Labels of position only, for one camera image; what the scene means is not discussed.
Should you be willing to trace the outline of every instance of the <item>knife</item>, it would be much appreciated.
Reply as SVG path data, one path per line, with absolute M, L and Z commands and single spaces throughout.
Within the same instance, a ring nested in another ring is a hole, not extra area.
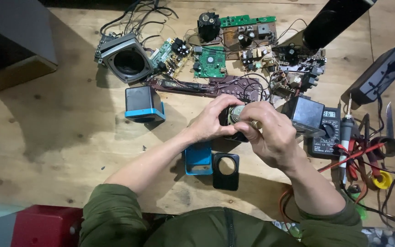
M 391 102 L 389 102 L 389 104 L 387 106 L 387 137 L 394 138 Z

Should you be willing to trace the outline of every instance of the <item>hand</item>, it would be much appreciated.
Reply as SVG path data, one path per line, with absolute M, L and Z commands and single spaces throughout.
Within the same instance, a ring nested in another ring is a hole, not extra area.
M 295 140 L 297 131 L 291 120 L 277 112 L 269 102 L 247 104 L 240 113 L 240 119 L 257 120 L 262 123 L 262 133 L 246 122 L 238 122 L 234 128 L 248 138 L 254 153 L 270 167 L 283 172 L 293 171 L 298 164 L 303 163 L 303 159 L 307 159 L 304 150 Z
M 244 105 L 244 103 L 232 95 L 223 94 L 206 105 L 204 110 L 186 129 L 192 135 L 193 141 L 208 141 L 216 137 L 237 133 L 233 125 L 221 126 L 219 123 L 219 114 L 230 105 Z

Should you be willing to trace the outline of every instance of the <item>small speaker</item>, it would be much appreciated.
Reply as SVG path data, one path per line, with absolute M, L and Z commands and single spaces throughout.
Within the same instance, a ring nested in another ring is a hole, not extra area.
M 103 63 L 124 83 L 141 80 L 154 72 L 146 51 L 132 32 L 103 44 L 100 53 Z

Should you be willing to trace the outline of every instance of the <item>person's left hand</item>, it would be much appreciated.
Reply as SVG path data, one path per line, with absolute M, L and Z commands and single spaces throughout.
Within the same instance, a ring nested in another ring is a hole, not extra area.
M 244 105 L 242 101 L 228 94 L 218 96 L 195 118 L 194 122 L 186 129 L 194 142 L 202 142 L 224 135 L 237 133 L 233 125 L 221 126 L 219 114 L 230 105 Z

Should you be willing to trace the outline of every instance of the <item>person's right hand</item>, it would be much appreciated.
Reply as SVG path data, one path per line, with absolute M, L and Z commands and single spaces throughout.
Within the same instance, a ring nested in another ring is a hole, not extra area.
M 291 120 L 277 112 L 269 102 L 247 104 L 240 113 L 240 119 L 257 120 L 262 123 L 262 133 L 246 122 L 238 122 L 234 128 L 248 138 L 254 153 L 270 167 L 283 172 L 294 171 L 303 159 L 307 159 L 304 150 L 295 140 L 297 131 Z

